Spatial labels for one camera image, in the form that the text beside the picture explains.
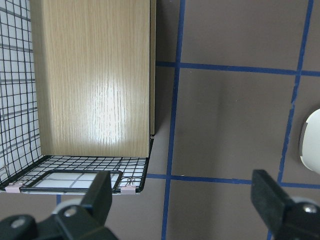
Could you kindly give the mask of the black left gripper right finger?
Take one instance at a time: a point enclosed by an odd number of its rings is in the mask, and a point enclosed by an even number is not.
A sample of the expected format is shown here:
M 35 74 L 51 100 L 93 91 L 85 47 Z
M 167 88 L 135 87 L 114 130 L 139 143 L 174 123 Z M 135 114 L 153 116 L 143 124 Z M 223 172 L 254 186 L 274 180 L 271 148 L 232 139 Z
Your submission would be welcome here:
M 250 199 L 275 240 L 320 238 L 320 205 L 289 196 L 267 171 L 253 170 Z

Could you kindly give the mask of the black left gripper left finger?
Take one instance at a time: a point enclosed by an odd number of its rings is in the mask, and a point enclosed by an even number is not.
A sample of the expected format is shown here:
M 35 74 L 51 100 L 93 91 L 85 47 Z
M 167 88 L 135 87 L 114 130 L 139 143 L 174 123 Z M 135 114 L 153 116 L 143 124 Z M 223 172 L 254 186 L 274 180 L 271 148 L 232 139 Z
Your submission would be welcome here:
M 80 202 L 65 205 L 54 221 L 64 240 L 111 240 L 112 232 L 105 227 L 111 205 L 111 176 L 100 171 Z

